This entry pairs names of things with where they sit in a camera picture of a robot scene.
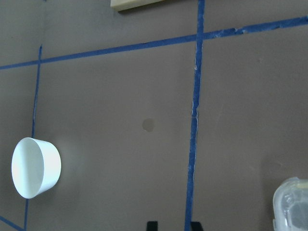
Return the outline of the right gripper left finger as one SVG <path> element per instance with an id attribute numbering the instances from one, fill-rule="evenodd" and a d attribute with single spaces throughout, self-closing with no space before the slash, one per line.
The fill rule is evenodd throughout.
<path id="1" fill-rule="evenodd" d="M 146 231 L 158 231 L 158 221 L 148 221 Z"/>

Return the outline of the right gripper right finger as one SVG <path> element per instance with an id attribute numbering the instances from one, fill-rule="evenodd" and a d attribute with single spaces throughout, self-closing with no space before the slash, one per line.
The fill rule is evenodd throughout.
<path id="1" fill-rule="evenodd" d="M 199 221 L 190 222 L 191 231 L 202 231 L 202 224 Z"/>

